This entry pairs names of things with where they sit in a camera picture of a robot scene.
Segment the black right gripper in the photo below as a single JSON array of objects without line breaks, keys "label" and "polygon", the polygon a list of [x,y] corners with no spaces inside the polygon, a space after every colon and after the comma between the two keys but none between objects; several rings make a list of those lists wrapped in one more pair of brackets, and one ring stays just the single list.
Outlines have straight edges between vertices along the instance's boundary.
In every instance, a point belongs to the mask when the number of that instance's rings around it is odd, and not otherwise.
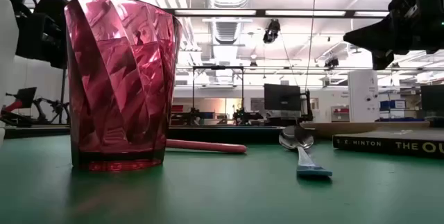
[{"label": "black right gripper", "polygon": [[343,36],[343,40],[372,51],[373,70],[384,70],[399,52],[422,50],[433,54],[444,49],[444,7],[441,0],[392,0],[390,18]]}]

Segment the pink handled metal fork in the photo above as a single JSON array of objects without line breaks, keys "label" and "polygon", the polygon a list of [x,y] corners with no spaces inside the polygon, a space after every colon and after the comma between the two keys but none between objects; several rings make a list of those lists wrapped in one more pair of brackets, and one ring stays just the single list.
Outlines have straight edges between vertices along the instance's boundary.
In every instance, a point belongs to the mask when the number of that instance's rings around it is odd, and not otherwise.
[{"label": "pink handled metal fork", "polygon": [[239,144],[209,143],[202,141],[185,141],[178,139],[168,139],[166,141],[166,147],[234,154],[244,154],[247,151],[247,148],[244,145]]}]

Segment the light wooden plate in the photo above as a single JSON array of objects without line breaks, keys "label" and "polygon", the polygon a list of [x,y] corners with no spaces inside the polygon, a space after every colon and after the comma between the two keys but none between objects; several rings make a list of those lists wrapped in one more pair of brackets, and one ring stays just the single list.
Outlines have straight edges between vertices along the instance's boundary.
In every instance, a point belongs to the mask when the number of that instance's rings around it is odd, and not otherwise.
[{"label": "light wooden plate", "polygon": [[313,130],[314,136],[330,139],[337,134],[357,134],[384,130],[412,130],[423,129],[430,126],[428,121],[378,121],[368,123],[358,122],[331,122],[331,123],[301,123],[304,129]]}]

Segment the red faceted plastic cup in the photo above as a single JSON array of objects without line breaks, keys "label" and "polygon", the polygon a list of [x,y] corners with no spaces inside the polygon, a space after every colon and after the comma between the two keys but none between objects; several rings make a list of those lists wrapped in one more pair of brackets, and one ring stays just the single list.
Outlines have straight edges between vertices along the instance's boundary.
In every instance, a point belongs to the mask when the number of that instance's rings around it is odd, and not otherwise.
[{"label": "red faceted plastic cup", "polygon": [[160,165],[180,21],[140,0],[71,0],[64,14],[73,167],[131,171]]}]

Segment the white pillar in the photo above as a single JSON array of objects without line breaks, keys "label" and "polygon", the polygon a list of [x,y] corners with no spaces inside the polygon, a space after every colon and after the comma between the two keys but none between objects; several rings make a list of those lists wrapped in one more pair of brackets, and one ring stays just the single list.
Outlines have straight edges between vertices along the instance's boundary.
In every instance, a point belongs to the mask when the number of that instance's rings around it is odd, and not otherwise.
[{"label": "white pillar", "polygon": [[350,122],[368,123],[379,119],[377,72],[356,70],[348,73]]}]

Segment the blue storage bins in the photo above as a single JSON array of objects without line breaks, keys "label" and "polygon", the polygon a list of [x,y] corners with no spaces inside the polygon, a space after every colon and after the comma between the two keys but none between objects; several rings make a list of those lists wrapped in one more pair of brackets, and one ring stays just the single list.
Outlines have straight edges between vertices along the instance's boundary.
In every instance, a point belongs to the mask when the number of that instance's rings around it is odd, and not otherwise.
[{"label": "blue storage bins", "polygon": [[381,101],[379,114],[381,119],[405,118],[406,102],[402,99]]}]

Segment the black computer monitor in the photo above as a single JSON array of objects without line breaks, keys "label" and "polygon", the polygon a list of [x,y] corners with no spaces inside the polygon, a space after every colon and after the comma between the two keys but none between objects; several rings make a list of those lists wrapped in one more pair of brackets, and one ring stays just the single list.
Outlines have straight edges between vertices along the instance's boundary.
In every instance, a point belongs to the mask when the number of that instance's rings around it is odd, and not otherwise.
[{"label": "black computer monitor", "polygon": [[425,111],[444,111],[444,85],[422,85],[421,105]]},{"label": "black computer monitor", "polygon": [[301,110],[299,86],[264,84],[265,110]]}]

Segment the black paperback book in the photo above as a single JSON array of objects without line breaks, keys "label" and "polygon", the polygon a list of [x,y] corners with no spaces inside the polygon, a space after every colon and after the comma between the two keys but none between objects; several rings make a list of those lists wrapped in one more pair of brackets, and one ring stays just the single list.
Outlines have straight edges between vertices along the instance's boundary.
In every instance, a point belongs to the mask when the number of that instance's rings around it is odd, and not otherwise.
[{"label": "black paperback book", "polygon": [[375,130],[332,137],[334,148],[444,160],[444,130]]}]

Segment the black tripod stand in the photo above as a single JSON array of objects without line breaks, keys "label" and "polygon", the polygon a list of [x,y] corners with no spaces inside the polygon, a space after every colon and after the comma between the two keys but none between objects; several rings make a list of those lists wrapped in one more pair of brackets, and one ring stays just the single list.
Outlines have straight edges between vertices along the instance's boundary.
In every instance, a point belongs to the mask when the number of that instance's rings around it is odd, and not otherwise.
[{"label": "black tripod stand", "polygon": [[[55,116],[52,119],[47,119],[42,107],[41,102],[45,102],[49,104],[52,109],[52,113],[55,113]],[[37,125],[51,125],[55,124],[55,120],[58,120],[58,124],[62,124],[63,114],[66,114],[66,124],[70,124],[70,113],[69,113],[69,102],[63,102],[59,100],[50,100],[47,98],[39,97],[33,100],[33,105],[37,109],[38,117],[33,121],[34,124]]]}]

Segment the white rounded plastic object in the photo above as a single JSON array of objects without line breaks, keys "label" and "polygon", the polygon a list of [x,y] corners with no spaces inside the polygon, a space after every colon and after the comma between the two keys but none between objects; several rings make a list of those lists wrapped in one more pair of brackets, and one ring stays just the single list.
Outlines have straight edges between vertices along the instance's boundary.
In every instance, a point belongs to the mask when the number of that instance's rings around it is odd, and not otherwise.
[{"label": "white rounded plastic object", "polygon": [[4,105],[8,76],[13,66],[19,28],[10,0],[0,0],[0,116]]}]

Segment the blue handled metal spoon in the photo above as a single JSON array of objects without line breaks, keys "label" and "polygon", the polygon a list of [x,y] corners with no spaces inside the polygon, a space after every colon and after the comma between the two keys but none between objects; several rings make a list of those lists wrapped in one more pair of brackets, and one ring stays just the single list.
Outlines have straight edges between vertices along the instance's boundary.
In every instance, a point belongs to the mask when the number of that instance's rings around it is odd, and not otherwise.
[{"label": "blue handled metal spoon", "polygon": [[329,178],[332,172],[317,165],[307,150],[314,144],[314,137],[301,126],[287,126],[279,134],[279,144],[298,153],[296,174],[302,178]]}]

